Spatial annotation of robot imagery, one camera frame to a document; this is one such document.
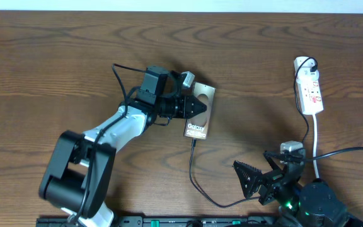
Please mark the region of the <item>bronze Galaxy smartphone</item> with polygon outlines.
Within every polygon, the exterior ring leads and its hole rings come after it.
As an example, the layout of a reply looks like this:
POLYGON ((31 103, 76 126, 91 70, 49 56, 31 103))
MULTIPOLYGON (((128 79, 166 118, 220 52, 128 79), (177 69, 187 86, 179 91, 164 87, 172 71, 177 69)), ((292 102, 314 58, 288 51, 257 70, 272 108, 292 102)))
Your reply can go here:
POLYGON ((196 82, 193 87, 193 95, 207 106, 207 110, 191 119, 185 124, 185 137, 205 140, 209 130, 210 115, 216 89, 196 82))

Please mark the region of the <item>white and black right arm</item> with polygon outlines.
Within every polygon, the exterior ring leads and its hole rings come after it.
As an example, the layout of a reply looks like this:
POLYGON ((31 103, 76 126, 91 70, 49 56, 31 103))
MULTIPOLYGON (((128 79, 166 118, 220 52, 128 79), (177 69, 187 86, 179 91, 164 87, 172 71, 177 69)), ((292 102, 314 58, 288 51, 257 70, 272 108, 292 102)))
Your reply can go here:
POLYGON ((267 173, 240 161, 235 161, 233 168, 245 198, 257 193, 261 205, 276 201, 286 210, 280 218, 281 224, 363 226, 363 221, 348 212, 324 180, 317 178, 305 186, 299 184, 306 164, 303 148, 263 155, 272 168, 267 173))

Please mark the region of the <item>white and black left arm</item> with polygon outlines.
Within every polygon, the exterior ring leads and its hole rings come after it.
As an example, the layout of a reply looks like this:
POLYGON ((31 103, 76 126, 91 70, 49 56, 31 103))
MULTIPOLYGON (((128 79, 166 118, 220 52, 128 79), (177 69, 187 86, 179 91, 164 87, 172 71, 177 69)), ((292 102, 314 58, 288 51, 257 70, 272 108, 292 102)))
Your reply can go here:
POLYGON ((129 91, 121 86, 124 99, 109 119, 80 134, 59 136, 38 193, 69 215, 54 226, 110 226, 115 215, 105 197, 117 152, 159 117, 191 119, 207 110, 193 94, 184 94, 193 73, 148 66, 143 75, 140 86, 129 91))

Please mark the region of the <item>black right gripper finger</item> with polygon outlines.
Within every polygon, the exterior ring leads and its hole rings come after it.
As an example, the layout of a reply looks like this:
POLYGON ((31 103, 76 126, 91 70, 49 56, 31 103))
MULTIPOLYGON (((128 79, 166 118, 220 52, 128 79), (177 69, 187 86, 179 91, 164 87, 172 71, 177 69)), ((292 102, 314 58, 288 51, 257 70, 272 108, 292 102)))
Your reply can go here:
POLYGON ((266 159, 266 161, 268 162, 268 164, 270 165, 270 167, 272 168, 272 170, 281 170, 281 168, 278 166, 278 164, 276 164, 276 162, 272 159, 272 158, 276 157, 275 153, 265 151, 263 153, 263 156, 266 159))
POLYGON ((243 195, 246 199, 258 192, 262 182, 262 171, 240 161, 234 161, 234 170, 239 178, 243 195))

